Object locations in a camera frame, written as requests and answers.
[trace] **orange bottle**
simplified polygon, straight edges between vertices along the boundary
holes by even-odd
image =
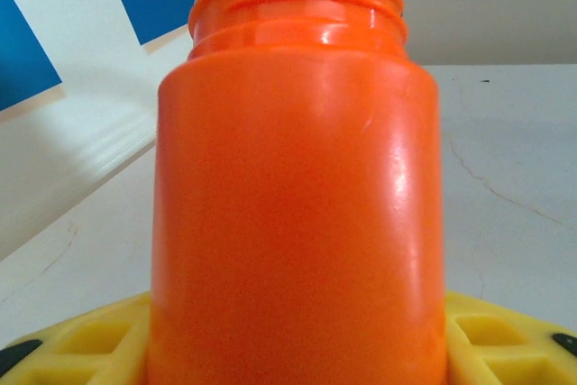
[[[149,385],[445,383],[440,127],[402,0],[197,0],[160,86]]]

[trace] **yellow stand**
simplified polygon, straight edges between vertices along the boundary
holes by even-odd
[[[0,385],[146,385],[149,307],[146,293],[26,335],[11,346],[41,344]],[[577,385],[574,333],[456,293],[445,311],[449,385]]]

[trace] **orange container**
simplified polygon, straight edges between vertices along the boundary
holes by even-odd
[[[197,0],[160,86],[150,385],[445,383],[434,80],[401,0]]]

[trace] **bottle neck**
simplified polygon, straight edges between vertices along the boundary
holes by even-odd
[[[256,46],[319,44],[406,56],[402,0],[197,0],[189,58]]]

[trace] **white wall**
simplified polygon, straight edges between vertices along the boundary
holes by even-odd
[[[417,61],[577,62],[575,0],[406,0]],[[120,0],[16,0],[62,84],[0,113],[0,258],[154,140],[156,88],[191,47],[141,47]]]
[[[405,0],[425,65],[577,63],[577,0]]]

